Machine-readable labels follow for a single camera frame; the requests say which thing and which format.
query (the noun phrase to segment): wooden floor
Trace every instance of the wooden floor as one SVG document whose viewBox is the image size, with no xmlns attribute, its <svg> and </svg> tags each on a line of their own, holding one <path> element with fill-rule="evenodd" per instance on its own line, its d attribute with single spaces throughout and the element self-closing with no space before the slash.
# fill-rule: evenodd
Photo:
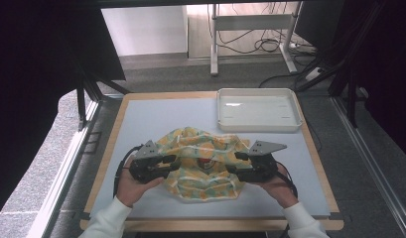
<svg viewBox="0 0 406 238">
<path fill-rule="evenodd" d="M 242 3 L 242 4 L 220 4 L 218 16 L 236 15 L 267 15 L 267 14 L 289 14 L 294 11 L 296 3 Z M 189 58 L 200 59 L 209 58 L 211 48 L 211 28 L 212 5 L 190 5 L 187 6 L 188 13 L 188 39 Z M 273 39 L 284 41 L 286 30 L 256 30 L 256 31 L 222 31 L 217 34 L 218 55 L 220 57 L 245 56 L 245 55 L 269 55 L 265 51 L 255 51 L 259 47 L 261 39 Z M 294 35 L 292 39 L 298 43 L 306 43 L 303 39 Z M 263 48 L 272 51 L 277 48 L 276 44 L 264 44 Z"/>
</svg>

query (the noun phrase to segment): white tray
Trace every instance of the white tray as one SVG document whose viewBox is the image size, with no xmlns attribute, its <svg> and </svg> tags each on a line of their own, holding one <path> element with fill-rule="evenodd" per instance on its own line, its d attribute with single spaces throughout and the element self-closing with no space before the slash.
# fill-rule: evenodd
<svg viewBox="0 0 406 238">
<path fill-rule="evenodd" d="M 224 88 L 217 92 L 218 127 L 226 132 L 295 132 L 302 125 L 287 88 Z"/>
</svg>

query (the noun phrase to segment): hand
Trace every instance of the hand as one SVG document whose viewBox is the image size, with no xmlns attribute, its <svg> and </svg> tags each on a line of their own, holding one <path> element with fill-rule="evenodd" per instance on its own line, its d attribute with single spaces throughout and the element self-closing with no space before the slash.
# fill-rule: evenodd
<svg viewBox="0 0 406 238">
<path fill-rule="evenodd" d="M 277 164 L 277 167 L 279 173 L 284 176 L 287 174 L 286 169 L 282 165 Z M 281 178 L 273 177 L 266 182 L 255 182 L 254 184 L 264 188 L 283 208 L 290 207 L 299 202 L 298 198 Z"/>
<path fill-rule="evenodd" d="M 132 159 L 129 158 L 124 168 L 129 168 L 132 163 Z M 122 169 L 121 176 L 119 178 L 119 185 L 116 192 L 116 197 L 126 206 L 132 207 L 132 204 L 137 202 L 144 192 L 152 187 L 157 186 L 163 181 L 164 178 L 155 178 L 146 184 L 143 184 L 135 180 L 129 170 Z"/>
</svg>

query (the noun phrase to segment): forearm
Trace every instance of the forearm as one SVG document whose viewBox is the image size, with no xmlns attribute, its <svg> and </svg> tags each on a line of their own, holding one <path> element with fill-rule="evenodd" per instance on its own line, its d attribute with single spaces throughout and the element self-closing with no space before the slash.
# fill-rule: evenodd
<svg viewBox="0 0 406 238">
<path fill-rule="evenodd" d="M 283 209 L 283 213 L 289 222 L 291 238 L 329 237 L 320 221 L 314 219 L 302 203 Z"/>
<path fill-rule="evenodd" d="M 87 229 L 79 237 L 122 237 L 124 222 L 131 209 L 115 196 L 107 207 L 91 218 Z"/>
</svg>

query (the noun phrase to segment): yellow patterned cloth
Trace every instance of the yellow patterned cloth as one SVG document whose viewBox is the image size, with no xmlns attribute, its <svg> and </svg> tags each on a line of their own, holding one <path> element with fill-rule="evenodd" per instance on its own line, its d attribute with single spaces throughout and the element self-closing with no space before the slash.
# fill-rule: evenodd
<svg viewBox="0 0 406 238">
<path fill-rule="evenodd" d="M 161 138 L 156 146 L 161 155 L 176 155 L 181 167 L 169 173 L 165 185 L 169 192 L 191 201 L 237 198 L 243 188 L 236 175 L 224 165 L 250 168 L 250 162 L 238 160 L 235 152 L 248 152 L 236 135 L 214 136 L 186 127 Z"/>
</svg>

